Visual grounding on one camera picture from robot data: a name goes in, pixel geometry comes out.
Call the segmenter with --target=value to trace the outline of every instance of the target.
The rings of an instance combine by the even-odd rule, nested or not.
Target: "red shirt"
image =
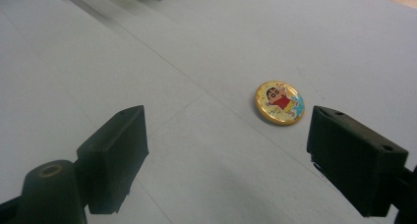
[[[273,105],[277,105],[277,106],[279,106],[279,108],[284,109],[284,108],[288,105],[288,103],[289,103],[290,101],[291,101],[291,100],[290,100],[289,98],[287,98],[286,96],[284,96],[284,97],[282,97],[282,98],[280,98],[280,99],[276,100],[276,101],[273,103]]]

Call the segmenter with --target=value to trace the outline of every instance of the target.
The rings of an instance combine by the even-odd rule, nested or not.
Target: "white table surface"
[[[118,214],[89,223],[392,223],[363,218],[311,164],[314,105],[417,164],[417,10],[387,0],[0,0],[0,202],[145,105],[150,155]],[[261,119],[281,80],[305,117]]]

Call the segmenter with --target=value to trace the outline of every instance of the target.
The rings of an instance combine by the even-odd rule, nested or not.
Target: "black object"
[[[315,106],[307,151],[363,216],[387,216],[393,204],[396,223],[417,223],[417,170],[404,167],[407,150],[344,113]]]
[[[145,111],[120,111],[77,150],[30,171],[20,197],[0,205],[0,223],[85,224],[92,214],[117,212],[149,154]]]

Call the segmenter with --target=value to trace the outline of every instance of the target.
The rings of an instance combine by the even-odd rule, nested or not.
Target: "round badge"
[[[304,101],[291,85],[270,81],[261,84],[255,96],[260,113],[279,125],[291,125],[304,115]]]

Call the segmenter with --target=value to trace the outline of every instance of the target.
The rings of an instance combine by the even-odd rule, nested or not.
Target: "cartoon boy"
[[[292,99],[289,99],[286,96],[285,87],[271,87],[267,90],[267,97],[268,97],[268,104],[269,105],[276,105],[281,108],[285,113],[288,113],[295,117],[295,113],[291,111],[292,106],[296,104],[296,102]]]

